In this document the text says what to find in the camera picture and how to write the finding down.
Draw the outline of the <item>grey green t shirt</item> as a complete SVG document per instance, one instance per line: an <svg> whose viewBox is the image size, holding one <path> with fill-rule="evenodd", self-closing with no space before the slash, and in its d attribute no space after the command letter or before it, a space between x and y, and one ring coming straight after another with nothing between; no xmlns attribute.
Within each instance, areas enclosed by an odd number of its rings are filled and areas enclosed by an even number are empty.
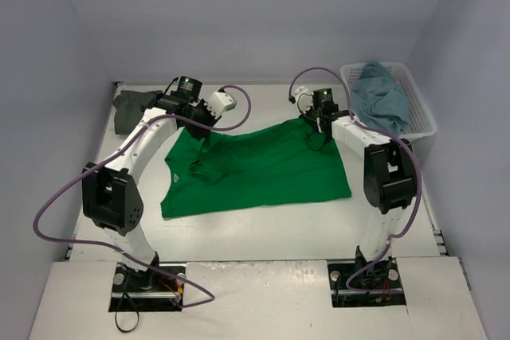
<svg viewBox="0 0 510 340"><path fill-rule="evenodd" d="M115 134L129 135L142 119L147 105L161 93L161 91L121 91L112 101L116 110L114 115Z"/></svg>

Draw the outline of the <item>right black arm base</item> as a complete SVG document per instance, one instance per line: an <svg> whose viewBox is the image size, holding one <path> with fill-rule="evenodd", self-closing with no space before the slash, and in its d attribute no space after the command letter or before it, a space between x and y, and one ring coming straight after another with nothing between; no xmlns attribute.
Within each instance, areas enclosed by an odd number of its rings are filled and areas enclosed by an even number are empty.
<svg viewBox="0 0 510 340"><path fill-rule="evenodd" d="M334 308L405 306L406 297L397 261L389 258L347 280L367 262L356 250L354 260L328 260L328 282Z"/></svg>

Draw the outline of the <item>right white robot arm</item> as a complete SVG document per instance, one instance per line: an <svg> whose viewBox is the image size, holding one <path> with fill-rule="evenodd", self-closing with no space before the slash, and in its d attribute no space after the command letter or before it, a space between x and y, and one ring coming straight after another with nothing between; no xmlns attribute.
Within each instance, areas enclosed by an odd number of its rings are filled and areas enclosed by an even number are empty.
<svg viewBox="0 0 510 340"><path fill-rule="evenodd" d="M417 161L412 144L392 133L366 127L357 116L341 111L330 88L311 91L300 86L293 97L300 116L315 132L363 159L363 192L376 212L369 217L357 248L356 255L362 260L354 263L352 275L357 283L370 286L382 274L376 260L390 256L389 251L384 256L380 253L396 236L402 215L417 194Z"/></svg>

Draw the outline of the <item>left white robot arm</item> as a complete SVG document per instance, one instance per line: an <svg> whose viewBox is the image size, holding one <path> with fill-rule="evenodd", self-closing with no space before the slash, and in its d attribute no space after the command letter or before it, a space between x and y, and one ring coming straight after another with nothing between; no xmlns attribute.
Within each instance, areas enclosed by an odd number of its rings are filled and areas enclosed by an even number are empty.
<svg viewBox="0 0 510 340"><path fill-rule="evenodd" d="M182 77L168 95L159 93L144 108L135 128L115 152L115 159L83 179L84 215L103 229L120 250L130 269L131 283L140 291L152 291L159 283L159 256L148 244L141 227L144 204L138 181L158 149L184 126L203 139L222 115L237 101L223 90L207 99L199 93L202 84Z"/></svg>

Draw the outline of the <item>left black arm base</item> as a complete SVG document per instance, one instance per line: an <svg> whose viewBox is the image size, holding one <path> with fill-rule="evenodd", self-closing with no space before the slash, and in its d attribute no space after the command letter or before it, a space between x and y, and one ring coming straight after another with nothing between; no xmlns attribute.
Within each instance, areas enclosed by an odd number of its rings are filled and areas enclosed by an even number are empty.
<svg viewBox="0 0 510 340"><path fill-rule="evenodd" d="M184 283L159 273L135 272L116 264L108 311L132 313L180 312Z"/></svg>

